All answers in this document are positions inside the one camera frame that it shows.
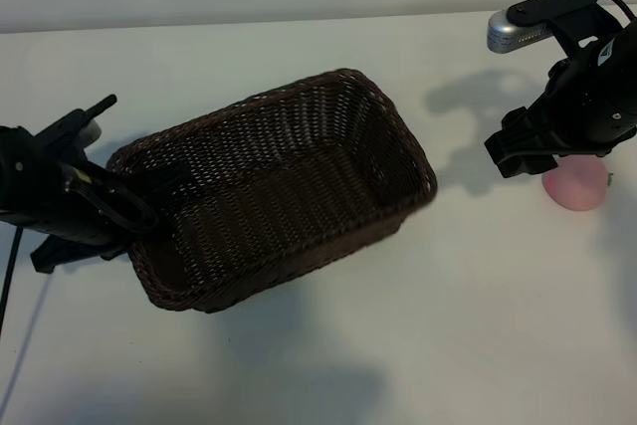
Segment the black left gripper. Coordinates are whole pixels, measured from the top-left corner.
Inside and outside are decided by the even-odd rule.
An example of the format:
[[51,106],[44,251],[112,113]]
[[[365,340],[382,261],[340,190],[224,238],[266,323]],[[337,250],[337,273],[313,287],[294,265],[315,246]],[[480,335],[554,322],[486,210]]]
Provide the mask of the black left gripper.
[[38,273],[52,274],[57,266],[100,257],[109,261],[124,253],[137,237],[152,232],[159,219],[151,207],[165,201],[193,178],[186,164],[172,164],[140,174],[140,195],[129,182],[99,166],[81,169],[60,165],[62,198],[78,215],[80,243],[49,236],[31,253]]

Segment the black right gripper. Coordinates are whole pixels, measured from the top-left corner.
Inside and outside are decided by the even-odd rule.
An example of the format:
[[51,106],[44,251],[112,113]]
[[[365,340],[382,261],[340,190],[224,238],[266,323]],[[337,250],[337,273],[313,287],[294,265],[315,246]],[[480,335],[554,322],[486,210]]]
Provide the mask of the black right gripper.
[[540,97],[505,114],[485,148],[504,178],[557,168],[554,155],[606,155],[620,142],[620,35],[555,64]]

